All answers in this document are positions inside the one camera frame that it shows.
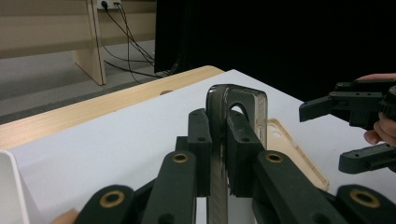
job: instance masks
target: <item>human hand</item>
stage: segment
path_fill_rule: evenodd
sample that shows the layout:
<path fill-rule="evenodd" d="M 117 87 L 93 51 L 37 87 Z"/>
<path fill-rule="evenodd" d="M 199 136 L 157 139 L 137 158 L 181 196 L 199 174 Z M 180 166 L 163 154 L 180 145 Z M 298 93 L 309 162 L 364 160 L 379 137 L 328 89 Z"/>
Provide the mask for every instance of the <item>human hand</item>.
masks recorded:
<path fill-rule="evenodd" d="M 358 78 L 358 80 L 373 80 L 373 79 L 396 79 L 396 73 L 387 74 L 371 74 Z M 376 145 L 378 142 L 386 142 L 393 147 L 396 147 L 396 121 L 388 118 L 384 113 L 379 113 L 379 121 L 374 124 L 374 129 L 364 133 L 364 139 L 371 145 Z"/>
<path fill-rule="evenodd" d="M 78 211 L 71 209 L 56 217 L 50 224 L 73 224 L 78 217 Z"/>

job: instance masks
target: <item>white table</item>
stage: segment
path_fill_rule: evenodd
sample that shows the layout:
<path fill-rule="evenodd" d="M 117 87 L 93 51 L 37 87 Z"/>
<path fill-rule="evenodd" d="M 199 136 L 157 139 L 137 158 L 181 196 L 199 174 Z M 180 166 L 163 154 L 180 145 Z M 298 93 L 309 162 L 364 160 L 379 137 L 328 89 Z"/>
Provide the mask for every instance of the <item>white table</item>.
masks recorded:
<path fill-rule="evenodd" d="M 331 194 L 342 185 L 359 184 L 396 203 L 396 174 L 388 168 L 358 175 L 338 171 L 341 153 L 369 146 L 363 129 L 331 115 L 301 123 L 301 101 L 232 70 L 10 149 L 46 221 L 73 207 L 80 210 L 103 187 L 138 189 L 155 178 L 177 136 L 187 135 L 188 114 L 205 107 L 206 93 L 215 84 L 265 91 L 268 118 L 287 128 L 329 179 Z"/>

